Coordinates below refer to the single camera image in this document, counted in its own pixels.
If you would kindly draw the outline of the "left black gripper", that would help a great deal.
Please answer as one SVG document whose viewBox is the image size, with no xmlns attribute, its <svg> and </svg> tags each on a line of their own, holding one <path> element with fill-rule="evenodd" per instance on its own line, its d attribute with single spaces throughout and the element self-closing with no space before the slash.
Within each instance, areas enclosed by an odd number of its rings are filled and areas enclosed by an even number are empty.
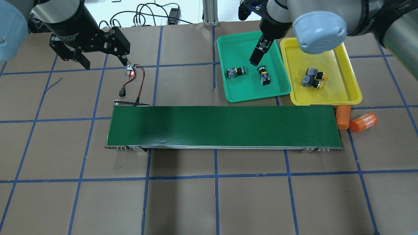
<svg viewBox="0 0 418 235">
<path fill-rule="evenodd" d="M 130 43 L 118 27 L 114 26 L 107 32 L 100 30 L 84 5 L 69 10 L 72 13 L 69 18 L 53 17 L 49 22 L 53 33 L 49 46 L 62 60 L 79 62 L 89 70 L 90 61 L 83 52 L 103 52 L 117 56 L 122 65 L 127 66 Z"/>
</svg>

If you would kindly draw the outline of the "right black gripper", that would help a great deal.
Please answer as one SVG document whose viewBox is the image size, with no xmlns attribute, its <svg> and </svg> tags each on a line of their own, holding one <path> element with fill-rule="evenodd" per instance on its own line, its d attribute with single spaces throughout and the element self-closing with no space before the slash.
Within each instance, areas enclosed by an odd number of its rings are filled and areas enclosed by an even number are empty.
<svg viewBox="0 0 418 235">
<path fill-rule="evenodd" d="M 287 35 L 292 27 L 288 1 L 286 0 L 241 0 L 238 8 L 238 18 L 246 20 L 254 12 L 261 17 L 258 40 L 249 62 L 258 66 L 264 55 L 269 52 L 276 39 Z"/>
</svg>

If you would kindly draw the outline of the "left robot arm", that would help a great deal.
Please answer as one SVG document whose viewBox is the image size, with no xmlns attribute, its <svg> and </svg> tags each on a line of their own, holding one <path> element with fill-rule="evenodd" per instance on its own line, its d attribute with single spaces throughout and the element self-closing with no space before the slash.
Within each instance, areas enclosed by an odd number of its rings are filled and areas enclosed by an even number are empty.
<svg viewBox="0 0 418 235">
<path fill-rule="evenodd" d="M 116 26 L 101 30 L 83 0 L 2 0 L 0 5 L 2 62 L 17 54 L 34 16 L 52 32 L 49 46 L 62 60 L 78 62 L 88 70 L 90 61 L 84 53 L 103 52 L 128 64 L 130 42 Z"/>
</svg>

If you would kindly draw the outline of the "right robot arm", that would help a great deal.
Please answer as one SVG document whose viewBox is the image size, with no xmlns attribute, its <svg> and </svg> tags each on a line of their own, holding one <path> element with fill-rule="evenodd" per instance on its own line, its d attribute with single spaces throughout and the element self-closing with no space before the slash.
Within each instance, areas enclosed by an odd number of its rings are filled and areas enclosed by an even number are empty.
<svg viewBox="0 0 418 235">
<path fill-rule="evenodd" d="M 333 50 L 348 36 L 373 33 L 417 77 L 417 7 L 416 0 L 242 0 L 238 17 L 261 17 L 262 35 L 249 59 L 254 66 L 289 29 L 311 55 Z"/>
</svg>

